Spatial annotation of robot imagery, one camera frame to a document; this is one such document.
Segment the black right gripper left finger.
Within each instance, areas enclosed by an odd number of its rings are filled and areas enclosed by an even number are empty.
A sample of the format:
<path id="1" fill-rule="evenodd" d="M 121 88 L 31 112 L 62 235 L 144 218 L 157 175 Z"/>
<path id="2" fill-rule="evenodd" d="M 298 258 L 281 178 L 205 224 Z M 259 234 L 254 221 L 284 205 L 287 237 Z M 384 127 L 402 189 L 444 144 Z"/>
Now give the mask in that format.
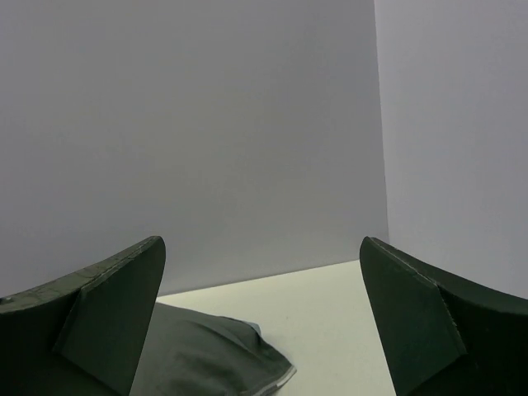
<path id="1" fill-rule="evenodd" d="M 146 238 L 1 299 L 3 395 L 130 393 L 165 267 Z"/>

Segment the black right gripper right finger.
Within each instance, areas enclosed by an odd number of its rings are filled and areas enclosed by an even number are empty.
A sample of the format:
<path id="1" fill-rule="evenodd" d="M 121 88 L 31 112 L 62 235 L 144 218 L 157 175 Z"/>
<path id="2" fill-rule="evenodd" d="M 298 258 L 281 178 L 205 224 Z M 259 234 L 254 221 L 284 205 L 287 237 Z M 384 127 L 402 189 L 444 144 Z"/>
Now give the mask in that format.
<path id="1" fill-rule="evenodd" d="M 527 302 L 377 239 L 361 274 L 397 395 L 525 395 Z"/>

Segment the blue pillowcase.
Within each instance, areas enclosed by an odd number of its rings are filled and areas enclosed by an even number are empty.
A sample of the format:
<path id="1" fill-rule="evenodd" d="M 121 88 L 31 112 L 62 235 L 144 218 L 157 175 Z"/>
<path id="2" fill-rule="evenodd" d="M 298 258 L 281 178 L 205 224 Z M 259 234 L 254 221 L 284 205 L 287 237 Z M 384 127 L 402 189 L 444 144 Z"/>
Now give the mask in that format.
<path id="1" fill-rule="evenodd" d="M 157 303 L 130 392 L 273 395 L 295 373 L 257 324 Z"/>

